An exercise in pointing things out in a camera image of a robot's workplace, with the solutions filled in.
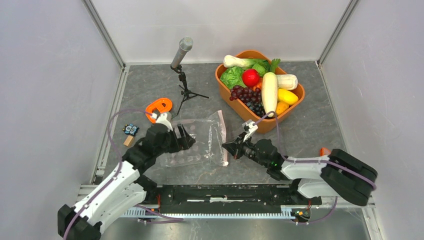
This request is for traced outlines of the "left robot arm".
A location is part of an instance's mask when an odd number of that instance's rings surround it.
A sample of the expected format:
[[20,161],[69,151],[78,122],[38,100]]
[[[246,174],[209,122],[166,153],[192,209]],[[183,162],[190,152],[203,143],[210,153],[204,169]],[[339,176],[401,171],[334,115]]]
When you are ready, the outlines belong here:
[[98,240],[129,208],[157,198],[157,183],[144,175],[163,154],[188,150],[196,142],[182,124],[150,126],[122,156],[112,173],[74,206],[63,205],[57,213],[58,234],[64,240]]

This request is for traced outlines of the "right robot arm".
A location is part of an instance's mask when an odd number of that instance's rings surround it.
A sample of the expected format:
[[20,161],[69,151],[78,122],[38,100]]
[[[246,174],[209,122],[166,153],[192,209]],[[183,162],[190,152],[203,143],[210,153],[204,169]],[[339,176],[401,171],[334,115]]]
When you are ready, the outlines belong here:
[[281,154],[270,139],[252,143],[244,132],[221,146],[235,159],[246,157],[263,166],[277,181],[291,180],[288,196],[295,204],[315,197],[340,197],[363,207],[377,188],[378,172],[342,149],[335,148],[323,156],[297,158]]

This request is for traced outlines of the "white daikon radish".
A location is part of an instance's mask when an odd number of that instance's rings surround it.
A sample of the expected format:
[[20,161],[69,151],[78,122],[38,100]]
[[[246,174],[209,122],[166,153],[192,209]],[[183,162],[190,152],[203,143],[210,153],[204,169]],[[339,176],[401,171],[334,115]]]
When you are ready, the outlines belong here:
[[270,118],[275,118],[278,104],[278,79],[275,73],[267,72],[262,78],[261,98],[264,111]]

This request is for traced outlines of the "red toy apple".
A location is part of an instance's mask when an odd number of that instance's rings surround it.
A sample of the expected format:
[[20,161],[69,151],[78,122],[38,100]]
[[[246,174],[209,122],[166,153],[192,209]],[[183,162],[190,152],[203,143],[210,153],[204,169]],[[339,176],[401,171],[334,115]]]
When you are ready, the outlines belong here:
[[254,87],[260,81],[260,75],[255,69],[247,69],[243,72],[242,81],[247,87]]

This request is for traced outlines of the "clear zip top bag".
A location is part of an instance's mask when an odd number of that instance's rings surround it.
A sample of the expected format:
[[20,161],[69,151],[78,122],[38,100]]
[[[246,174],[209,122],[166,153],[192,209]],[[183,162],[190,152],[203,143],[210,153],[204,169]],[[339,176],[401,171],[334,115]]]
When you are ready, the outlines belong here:
[[223,112],[218,110],[207,118],[180,119],[171,122],[175,130],[181,124],[195,143],[187,150],[165,153],[157,158],[163,167],[180,167],[212,162],[228,167],[228,151],[222,148],[226,142],[227,130]]

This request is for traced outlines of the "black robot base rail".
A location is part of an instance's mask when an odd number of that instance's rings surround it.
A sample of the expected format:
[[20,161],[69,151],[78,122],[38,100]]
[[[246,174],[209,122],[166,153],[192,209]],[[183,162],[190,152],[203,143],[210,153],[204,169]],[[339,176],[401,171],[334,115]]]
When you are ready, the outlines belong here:
[[165,214],[277,214],[281,206],[321,205],[288,184],[164,184],[149,192],[142,205],[157,205]]

